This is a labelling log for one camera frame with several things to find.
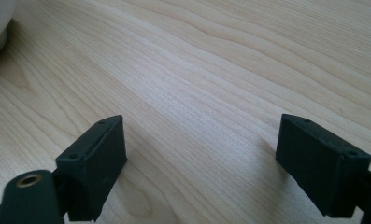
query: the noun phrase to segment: black bracket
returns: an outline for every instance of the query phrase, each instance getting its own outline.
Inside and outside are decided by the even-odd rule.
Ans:
[[[282,115],[276,160],[324,216],[371,223],[371,155],[311,120]]]
[[[57,159],[51,173],[36,170],[12,179],[0,205],[0,224],[96,221],[126,163],[122,116],[102,119]]]

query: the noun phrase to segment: wooden table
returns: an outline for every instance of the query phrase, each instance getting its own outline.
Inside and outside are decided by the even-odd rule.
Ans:
[[[19,0],[8,30],[0,200],[121,114],[97,223],[360,222],[323,217],[275,151],[290,113],[371,154],[371,0]]]

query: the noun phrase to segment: black rectangular block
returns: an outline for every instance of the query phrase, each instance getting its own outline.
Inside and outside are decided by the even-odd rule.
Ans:
[[[122,116],[95,123],[56,159],[71,221],[97,220],[126,161]]]
[[[355,183],[368,171],[371,156],[320,125],[282,115],[276,159],[321,213],[351,217]]]

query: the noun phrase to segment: wood grain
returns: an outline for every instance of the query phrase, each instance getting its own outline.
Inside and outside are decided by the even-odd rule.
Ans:
[[[322,217],[275,148],[291,113],[371,153],[371,0],[19,0],[8,30],[0,200],[122,114],[97,223],[360,222]]]

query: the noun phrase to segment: screw hole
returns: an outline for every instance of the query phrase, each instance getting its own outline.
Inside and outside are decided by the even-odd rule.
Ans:
[[[33,186],[42,179],[42,175],[27,175],[17,182],[18,188],[27,188]]]

